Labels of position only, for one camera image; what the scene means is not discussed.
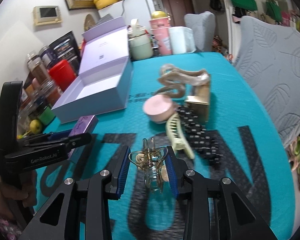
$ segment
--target pink bottle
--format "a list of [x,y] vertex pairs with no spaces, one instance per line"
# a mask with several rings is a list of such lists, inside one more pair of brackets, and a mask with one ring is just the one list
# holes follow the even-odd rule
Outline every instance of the pink bottle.
[[161,55],[171,55],[171,44],[169,37],[169,29],[170,27],[160,28],[160,29],[151,29],[155,39],[159,44],[159,52]]
[[170,27],[170,21],[168,17],[157,18],[149,20],[151,29],[160,29]]

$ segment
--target person's finger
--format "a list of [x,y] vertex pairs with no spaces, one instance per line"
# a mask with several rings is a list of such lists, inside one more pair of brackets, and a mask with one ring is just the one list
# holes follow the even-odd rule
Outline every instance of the person's finger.
[[2,195],[6,198],[12,198],[14,200],[23,200],[28,197],[28,192],[23,191],[21,189],[17,189],[12,185],[8,185],[0,182],[0,190]]
[[11,213],[7,203],[3,199],[1,193],[0,193],[0,214],[6,217],[8,220],[13,219],[13,214]]
[[37,191],[29,193],[29,196],[22,201],[24,207],[33,207],[37,204]]
[[31,207],[37,204],[37,188],[28,182],[22,185],[22,190],[28,192],[29,196],[22,201],[24,207]]

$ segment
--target gray chair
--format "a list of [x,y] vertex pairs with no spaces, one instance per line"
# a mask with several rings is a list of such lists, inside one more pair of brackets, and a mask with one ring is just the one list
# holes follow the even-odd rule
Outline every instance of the gray chair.
[[300,33],[244,16],[241,34],[234,66],[265,106],[287,147],[300,133]]
[[216,28],[216,17],[211,12],[201,14],[186,14],[186,27],[193,30],[194,43],[197,50],[210,52],[212,40]]

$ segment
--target screw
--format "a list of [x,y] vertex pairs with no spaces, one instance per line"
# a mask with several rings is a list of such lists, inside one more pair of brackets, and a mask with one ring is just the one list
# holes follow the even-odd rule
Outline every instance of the screw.
[[73,183],[73,179],[72,178],[65,179],[65,184],[66,185],[71,185],[72,183]]
[[186,175],[193,176],[195,174],[194,170],[187,170]]
[[229,179],[229,178],[223,178],[222,179],[222,183],[223,184],[230,184],[231,183],[231,179]]
[[109,172],[108,170],[100,171],[100,175],[101,175],[101,176],[108,176],[109,173],[110,173],[110,172]]

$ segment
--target spice jar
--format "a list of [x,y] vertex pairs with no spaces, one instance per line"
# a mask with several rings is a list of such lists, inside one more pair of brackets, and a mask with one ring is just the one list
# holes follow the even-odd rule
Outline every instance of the spice jar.
[[35,58],[28,67],[40,85],[46,80],[50,80],[50,76],[40,58]]
[[53,80],[46,81],[44,84],[42,84],[40,90],[51,106],[54,106],[61,96],[58,87]]
[[32,93],[34,92],[34,87],[32,86],[32,84],[29,84],[29,85],[25,88],[25,92],[26,92],[26,94],[32,99]]
[[38,106],[41,105],[41,103],[49,104],[44,95],[41,93],[40,90],[34,90],[32,92],[31,98],[33,102]]
[[27,54],[27,65],[30,66],[31,62],[34,61],[36,58],[40,58],[39,55],[33,50],[29,54]]
[[27,104],[23,109],[20,110],[18,118],[21,115],[22,116],[21,121],[25,119],[24,116],[28,116],[30,121],[35,120],[37,119],[37,115],[35,112],[36,109],[37,109],[36,104],[33,101],[30,101],[29,104]]
[[59,62],[57,55],[52,49],[49,48],[49,46],[44,46],[42,49],[40,49],[39,55],[47,69],[52,68]]
[[33,87],[33,89],[39,89],[40,88],[40,84],[39,84],[39,82],[37,81],[37,79],[36,78],[34,78],[33,80],[32,80],[32,87]]

